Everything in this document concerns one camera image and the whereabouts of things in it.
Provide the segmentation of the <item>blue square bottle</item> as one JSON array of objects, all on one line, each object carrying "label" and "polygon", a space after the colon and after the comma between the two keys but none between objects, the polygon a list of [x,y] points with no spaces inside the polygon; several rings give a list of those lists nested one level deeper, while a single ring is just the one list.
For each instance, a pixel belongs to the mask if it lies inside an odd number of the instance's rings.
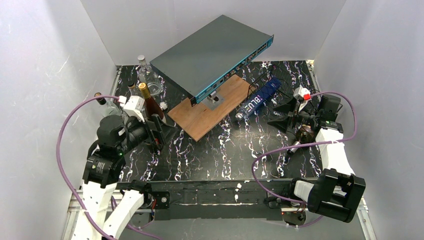
[{"label": "blue square bottle", "polygon": [[260,89],[255,90],[250,97],[237,110],[236,120],[248,118],[260,107],[267,99],[272,97],[281,87],[281,82],[276,77],[268,80]]}]

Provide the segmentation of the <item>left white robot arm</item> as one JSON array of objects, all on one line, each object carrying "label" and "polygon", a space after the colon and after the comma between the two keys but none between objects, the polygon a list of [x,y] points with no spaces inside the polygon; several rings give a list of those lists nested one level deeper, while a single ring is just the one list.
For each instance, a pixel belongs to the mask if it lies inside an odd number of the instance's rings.
[{"label": "left white robot arm", "polygon": [[83,173],[82,195],[73,191],[81,210],[73,231],[73,240],[117,240],[131,217],[142,206],[151,211],[167,208],[161,202],[164,192],[154,192],[149,183],[134,180],[114,205],[113,193],[125,166],[125,155],[142,143],[161,150],[166,136],[175,127],[158,114],[145,118],[138,103],[117,98],[121,110],[107,114],[99,123],[97,140],[91,145]]}]

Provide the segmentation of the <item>clear bottle black gold label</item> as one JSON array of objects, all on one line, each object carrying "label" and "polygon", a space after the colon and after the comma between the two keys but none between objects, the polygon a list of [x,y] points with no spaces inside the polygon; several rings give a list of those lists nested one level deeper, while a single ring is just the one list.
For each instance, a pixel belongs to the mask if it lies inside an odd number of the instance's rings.
[{"label": "clear bottle black gold label", "polygon": [[138,90],[138,88],[136,87],[136,84],[134,83],[134,82],[131,82],[131,83],[129,83],[128,85],[127,85],[127,87],[128,87],[128,90],[129,90],[129,92],[130,92],[130,96],[132,97],[132,96],[138,96],[138,97],[140,97],[141,95],[140,95],[140,92],[139,92],[139,90]]}]

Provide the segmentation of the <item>clear gold label liquor bottle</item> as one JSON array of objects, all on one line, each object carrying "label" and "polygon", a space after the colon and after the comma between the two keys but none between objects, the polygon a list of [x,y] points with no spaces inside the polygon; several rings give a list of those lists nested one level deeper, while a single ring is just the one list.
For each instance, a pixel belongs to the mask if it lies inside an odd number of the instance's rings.
[{"label": "clear gold label liquor bottle", "polygon": [[108,116],[122,116],[122,112],[120,109],[115,105],[114,100],[110,100],[108,98],[98,98],[96,99],[98,104],[100,105],[101,111],[102,111],[102,117],[108,117]]}]

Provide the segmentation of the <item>gold capped wine bottle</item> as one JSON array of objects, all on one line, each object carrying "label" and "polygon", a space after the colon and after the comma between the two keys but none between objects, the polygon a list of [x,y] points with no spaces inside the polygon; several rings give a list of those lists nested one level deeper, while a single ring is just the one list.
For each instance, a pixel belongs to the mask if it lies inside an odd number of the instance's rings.
[{"label": "gold capped wine bottle", "polygon": [[138,85],[138,89],[140,90],[143,98],[144,98],[144,105],[145,105],[145,111],[146,116],[148,119],[152,118],[153,114],[157,114],[159,118],[162,120],[163,123],[166,123],[166,117],[161,109],[160,105],[155,101],[155,99],[151,96],[150,90],[145,82],[141,82]]}]

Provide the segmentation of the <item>dark bottle brown label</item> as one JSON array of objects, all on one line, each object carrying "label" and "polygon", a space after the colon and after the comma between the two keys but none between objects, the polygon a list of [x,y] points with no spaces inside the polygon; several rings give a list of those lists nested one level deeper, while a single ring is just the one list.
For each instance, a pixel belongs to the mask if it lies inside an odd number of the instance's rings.
[{"label": "dark bottle brown label", "polygon": [[295,134],[293,148],[287,150],[287,154],[291,157],[299,148],[298,145],[312,143],[315,139],[315,133],[310,125],[302,125]]}]

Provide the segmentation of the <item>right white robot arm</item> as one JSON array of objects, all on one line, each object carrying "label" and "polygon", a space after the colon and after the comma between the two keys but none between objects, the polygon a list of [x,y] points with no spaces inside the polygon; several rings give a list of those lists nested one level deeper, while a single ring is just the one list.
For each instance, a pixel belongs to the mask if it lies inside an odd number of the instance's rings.
[{"label": "right white robot arm", "polygon": [[359,206],[366,182],[355,175],[341,142],[342,125],[336,121],[341,99],[324,94],[317,107],[307,107],[309,95],[295,96],[274,107],[282,118],[269,121],[269,125],[286,133],[299,126],[294,136],[294,147],[287,150],[293,156],[302,144],[319,143],[322,172],[315,182],[295,178],[281,195],[287,199],[303,201],[308,210],[345,223],[352,221]]}]

